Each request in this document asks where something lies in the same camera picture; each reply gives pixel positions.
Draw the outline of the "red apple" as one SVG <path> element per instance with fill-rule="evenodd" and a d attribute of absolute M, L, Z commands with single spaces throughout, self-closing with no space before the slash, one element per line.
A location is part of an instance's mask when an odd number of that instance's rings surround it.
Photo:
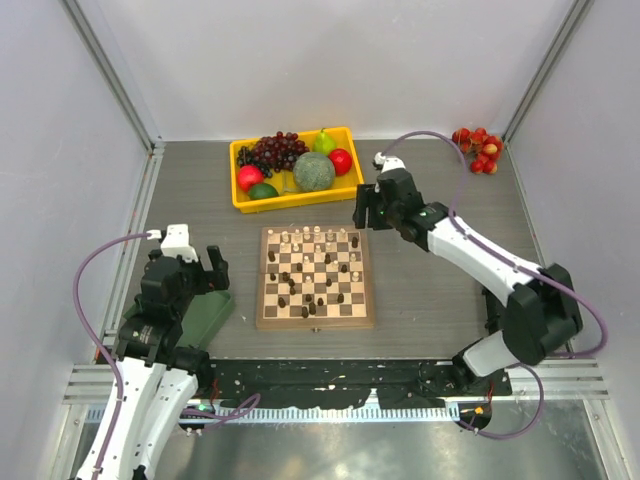
<path fill-rule="evenodd" d="M 242 191 L 248 192 L 254 185 L 264 181 L 264 175 L 258 167 L 245 165 L 238 170 L 236 181 Z"/>
<path fill-rule="evenodd" d="M 332 150 L 329 153 L 328 158 L 331 160 L 337 176 L 346 175 L 353 166 L 353 158 L 351 154 L 342 148 Z"/>

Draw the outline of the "red apple right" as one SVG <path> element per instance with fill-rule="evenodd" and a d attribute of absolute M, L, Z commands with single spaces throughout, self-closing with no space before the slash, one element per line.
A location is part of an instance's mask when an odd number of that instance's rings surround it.
<path fill-rule="evenodd" d="M 353 158 L 351 154 L 342 148 L 332 150 L 329 153 L 328 158 L 331 160 L 337 176 L 346 175 L 353 166 Z"/>

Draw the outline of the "red grape bunch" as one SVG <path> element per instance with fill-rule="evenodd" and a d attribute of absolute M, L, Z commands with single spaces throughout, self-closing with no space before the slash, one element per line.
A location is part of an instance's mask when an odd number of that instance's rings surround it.
<path fill-rule="evenodd" d="M 292 171 L 298 158 L 310 149 L 297 133 L 278 131 L 273 136 L 261 137 L 249 153 L 255 166 L 264 171 Z"/>

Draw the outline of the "red apple left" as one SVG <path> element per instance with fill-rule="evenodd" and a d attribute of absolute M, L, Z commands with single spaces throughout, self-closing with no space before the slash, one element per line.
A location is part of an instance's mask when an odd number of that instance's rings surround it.
<path fill-rule="evenodd" d="M 236 181 L 242 191 L 248 192 L 254 185 L 264 181 L 264 175 L 258 167 L 245 165 L 238 170 Z"/>

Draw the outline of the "green lime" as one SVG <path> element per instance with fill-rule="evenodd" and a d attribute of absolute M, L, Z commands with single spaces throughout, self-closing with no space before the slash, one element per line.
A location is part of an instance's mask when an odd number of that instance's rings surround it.
<path fill-rule="evenodd" d="M 278 197 L 279 192 L 274 186 L 268 183 L 258 183 L 249 189 L 248 195 L 252 201 L 257 201 Z"/>

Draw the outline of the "green plastic tray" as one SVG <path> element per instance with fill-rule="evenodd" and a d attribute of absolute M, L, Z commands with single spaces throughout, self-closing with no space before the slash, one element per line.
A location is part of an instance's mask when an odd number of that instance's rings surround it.
<path fill-rule="evenodd" d="M 191 298 L 180 312 L 174 305 L 134 297 L 117 336 L 117 356 L 168 356 L 177 347 L 206 348 L 235 308 L 231 294 L 213 291 Z"/>

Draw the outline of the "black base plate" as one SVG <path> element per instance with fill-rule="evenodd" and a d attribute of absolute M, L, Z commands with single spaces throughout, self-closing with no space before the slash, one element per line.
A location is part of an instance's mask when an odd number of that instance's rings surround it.
<path fill-rule="evenodd" d="M 362 408 L 372 393 L 383 409 L 442 406 L 453 397 L 485 398 L 512 394 L 507 373 L 499 370 L 465 383 L 456 367 L 436 360 L 214 359 L 195 398 L 215 393 L 224 407 L 236 407 L 258 393 L 261 409 Z"/>

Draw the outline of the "green pear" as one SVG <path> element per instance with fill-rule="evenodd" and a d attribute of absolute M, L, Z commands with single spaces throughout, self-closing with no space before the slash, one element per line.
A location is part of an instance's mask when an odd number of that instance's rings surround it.
<path fill-rule="evenodd" d="M 327 132 L 326 129 L 321 129 L 315 137 L 312 150 L 314 152 L 328 156 L 336 148 L 337 144 L 334 138 Z"/>

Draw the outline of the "green melon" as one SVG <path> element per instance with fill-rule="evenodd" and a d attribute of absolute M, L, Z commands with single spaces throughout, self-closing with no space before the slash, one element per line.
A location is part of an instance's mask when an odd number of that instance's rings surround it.
<path fill-rule="evenodd" d="M 296 186 L 303 192 L 329 189 L 334 183 L 335 175 L 331 160 L 317 152 L 302 154 L 293 168 Z"/>

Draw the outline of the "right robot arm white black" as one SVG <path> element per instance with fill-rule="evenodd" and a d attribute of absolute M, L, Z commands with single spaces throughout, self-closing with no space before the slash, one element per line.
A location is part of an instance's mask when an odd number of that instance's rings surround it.
<path fill-rule="evenodd" d="M 453 357 L 453 381 L 460 389 L 514 364 L 535 366 L 583 328 L 566 269 L 543 268 L 512 255 L 445 205 L 425 202 L 404 168 L 358 186 L 353 221 L 358 229 L 396 230 L 484 288 L 489 333 Z"/>

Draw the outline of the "yellow plastic fruit tray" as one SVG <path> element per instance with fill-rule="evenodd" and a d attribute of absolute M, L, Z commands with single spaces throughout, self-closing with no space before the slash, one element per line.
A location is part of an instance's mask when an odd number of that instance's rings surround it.
<path fill-rule="evenodd" d="M 236 140 L 229 155 L 232 203 L 243 213 L 353 199 L 364 183 L 347 127 Z"/>

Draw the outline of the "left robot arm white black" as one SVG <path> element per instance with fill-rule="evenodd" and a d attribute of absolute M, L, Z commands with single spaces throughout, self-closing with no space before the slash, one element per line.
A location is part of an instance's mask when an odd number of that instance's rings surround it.
<path fill-rule="evenodd" d="M 212 384 L 209 354 L 179 343 L 192 303 L 230 286 L 220 249 L 210 246 L 207 254 L 210 269 L 199 259 L 150 252 L 140 291 L 118 331 L 108 403 L 77 478 L 154 478 L 188 400 Z"/>

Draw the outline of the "black grape bunch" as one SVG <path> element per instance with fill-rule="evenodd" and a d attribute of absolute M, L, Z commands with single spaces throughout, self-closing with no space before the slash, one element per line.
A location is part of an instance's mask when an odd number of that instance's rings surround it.
<path fill-rule="evenodd" d="M 236 155 L 236 166 L 242 168 L 245 166 L 256 167 L 265 178 L 271 178 L 271 164 L 263 156 L 256 154 L 247 146 L 240 148 Z"/>

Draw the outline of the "red cherry cluster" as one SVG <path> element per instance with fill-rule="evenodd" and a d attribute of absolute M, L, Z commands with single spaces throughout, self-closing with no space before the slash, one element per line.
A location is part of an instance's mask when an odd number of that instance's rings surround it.
<path fill-rule="evenodd" d="M 470 130 L 466 127 L 455 130 L 451 140 L 469 159 L 469 170 L 474 174 L 495 174 L 498 161 L 504 151 L 504 142 L 500 136 L 491 135 L 483 127 Z"/>

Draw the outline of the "wooden chess board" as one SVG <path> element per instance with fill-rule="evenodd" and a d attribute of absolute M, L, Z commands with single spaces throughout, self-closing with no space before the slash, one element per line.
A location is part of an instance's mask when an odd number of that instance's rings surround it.
<path fill-rule="evenodd" d="M 272 238 L 267 231 L 274 230 Z M 291 251 L 280 251 L 282 232 Z M 271 262 L 268 252 L 275 253 Z M 260 330 L 336 330 L 375 325 L 373 273 L 365 231 L 345 226 L 265 227 L 260 237 L 256 327 Z M 290 295 L 282 273 L 296 283 Z M 270 280 L 270 273 L 277 280 Z M 305 276 L 313 277 L 305 284 Z M 282 297 L 286 306 L 280 308 Z"/>

